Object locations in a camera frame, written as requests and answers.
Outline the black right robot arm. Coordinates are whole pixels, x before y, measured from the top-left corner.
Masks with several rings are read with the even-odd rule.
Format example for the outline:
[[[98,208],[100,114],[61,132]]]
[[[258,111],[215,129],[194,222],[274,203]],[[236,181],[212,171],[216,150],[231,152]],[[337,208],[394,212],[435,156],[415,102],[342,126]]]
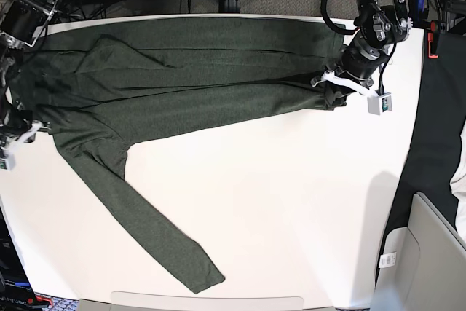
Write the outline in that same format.
[[[30,111],[8,100],[8,71],[23,64],[23,49],[33,47],[63,0],[7,0],[1,9],[1,169],[15,166],[15,149],[43,127]]]

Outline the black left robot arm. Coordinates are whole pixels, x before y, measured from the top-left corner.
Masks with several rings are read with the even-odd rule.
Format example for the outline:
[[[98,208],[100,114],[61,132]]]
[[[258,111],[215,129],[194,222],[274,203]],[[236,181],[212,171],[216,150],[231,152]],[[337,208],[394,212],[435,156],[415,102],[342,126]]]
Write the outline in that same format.
[[[311,85],[331,84],[344,93],[357,92],[367,99],[368,112],[381,115],[392,110],[392,96],[383,76],[398,43],[408,38],[412,21],[406,0],[356,0],[358,16],[353,29],[341,28],[328,14],[328,0],[320,0],[324,23],[336,34],[351,36],[339,59]]]

